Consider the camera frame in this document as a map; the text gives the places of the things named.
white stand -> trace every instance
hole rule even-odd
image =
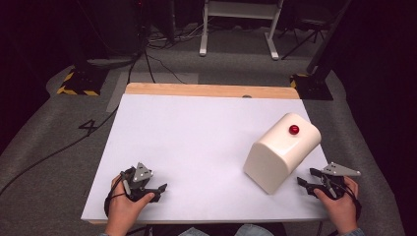
[[[272,20],[269,32],[265,33],[270,56],[273,60],[278,60],[278,53],[273,44],[272,37],[275,31],[281,12],[282,0],[278,4],[253,4],[253,3],[235,3],[235,2],[216,2],[206,0],[204,26],[202,42],[200,44],[200,55],[207,55],[208,47],[208,23],[209,16],[233,17],[233,18],[252,18]]]

robotic hand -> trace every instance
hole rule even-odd
[[[125,195],[128,199],[132,202],[137,202],[141,199],[144,195],[148,193],[154,193],[153,199],[150,201],[151,203],[157,203],[160,199],[160,196],[163,192],[165,192],[167,184],[161,185],[157,189],[146,189],[145,186],[152,177],[152,171],[147,169],[142,163],[138,163],[137,168],[131,167],[125,171],[120,172],[120,177],[117,179],[116,183],[108,193],[107,198],[104,201],[104,211],[105,214],[108,216],[108,210],[110,206],[110,201],[113,198],[113,191],[116,186],[122,181],[123,187],[125,189]]]
[[[314,189],[318,188],[322,190],[330,199],[338,200],[348,194],[356,206],[356,218],[358,219],[361,214],[362,206],[356,199],[352,190],[349,189],[344,183],[343,176],[360,176],[361,172],[346,168],[336,163],[331,163],[323,170],[310,168],[310,173],[316,177],[321,178],[322,185],[311,184],[306,180],[297,177],[298,185],[306,188],[307,194],[317,197],[314,193]]]

white tabletop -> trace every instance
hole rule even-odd
[[[309,172],[328,164],[320,146],[273,195],[243,172],[252,143],[288,112],[309,120],[299,99],[124,94],[82,219],[106,222],[111,180],[138,162],[153,171],[148,188],[168,184],[160,201],[142,211],[141,223],[327,218],[296,180],[320,183]]]

hand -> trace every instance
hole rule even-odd
[[[119,178],[117,176],[111,182],[111,186],[116,183]],[[133,226],[142,209],[152,200],[154,193],[146,194],[137,202],[130,201],[126,195],[122,182],[119,182],[113,192],[113,199],[111,199],[108,222],[105,233],[111,236],[125,236],[128,230]]]
[[[344,177],[344,183],[349,187],[355,197],[358,197],[358,184],[349,177]],[[356,206],[348,194],[338,200],[330,199],[323,191],[315,189],[314,193],[328,210],[331,222],[336,226],[339,234],[345,234],[358,228],[356,222]]]

red button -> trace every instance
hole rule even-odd
[[[292,126],[289,127],[289,133],[291,135],[296,135],[296,134],[298,134],[298,132],[300,132],[300,128],[298,128],[298,126],[292,125]]]

